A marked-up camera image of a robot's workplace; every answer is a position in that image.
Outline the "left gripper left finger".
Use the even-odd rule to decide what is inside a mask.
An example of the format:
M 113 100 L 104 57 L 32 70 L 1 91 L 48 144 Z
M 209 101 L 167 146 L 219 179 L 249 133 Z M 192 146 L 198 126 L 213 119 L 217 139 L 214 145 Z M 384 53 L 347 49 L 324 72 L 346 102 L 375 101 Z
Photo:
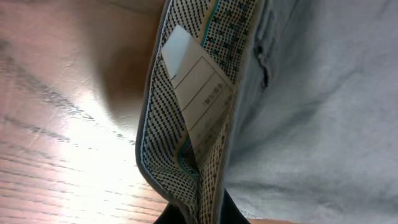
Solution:
M 180 209 L 169 203 L 154 224 L 186 224 L 186 221 Z

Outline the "grey shorts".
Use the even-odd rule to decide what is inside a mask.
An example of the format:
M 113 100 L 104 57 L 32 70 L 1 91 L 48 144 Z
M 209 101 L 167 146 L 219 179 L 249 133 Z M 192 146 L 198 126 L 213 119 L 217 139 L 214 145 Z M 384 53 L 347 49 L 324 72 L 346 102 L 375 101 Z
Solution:
M 136 163 L 186 223 L 396 223 L 397 2 L 166 1 Z

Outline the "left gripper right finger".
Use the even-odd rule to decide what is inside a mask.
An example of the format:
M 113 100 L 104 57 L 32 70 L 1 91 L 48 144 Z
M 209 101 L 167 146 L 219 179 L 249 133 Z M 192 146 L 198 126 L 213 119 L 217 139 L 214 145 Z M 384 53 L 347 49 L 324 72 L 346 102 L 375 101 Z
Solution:
M 225 190 L 221 207 L 220 224 L 250 224 Z

